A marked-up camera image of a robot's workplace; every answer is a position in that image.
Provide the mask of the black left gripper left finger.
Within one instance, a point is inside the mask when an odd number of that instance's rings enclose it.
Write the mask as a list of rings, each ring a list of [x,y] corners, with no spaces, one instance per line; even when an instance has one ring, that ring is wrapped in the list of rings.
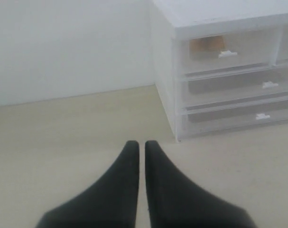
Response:
[[[139,193],[139,143],[127,141],[88,189],[43,215],[38,228],[133,228]]]

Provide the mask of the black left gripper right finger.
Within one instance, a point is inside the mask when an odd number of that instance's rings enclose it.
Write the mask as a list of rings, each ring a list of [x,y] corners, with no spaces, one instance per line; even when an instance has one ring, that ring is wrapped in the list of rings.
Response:
[[[153,228],[256,227],[246,210],[192,182],[157,141],[145,143],[145,181]]]

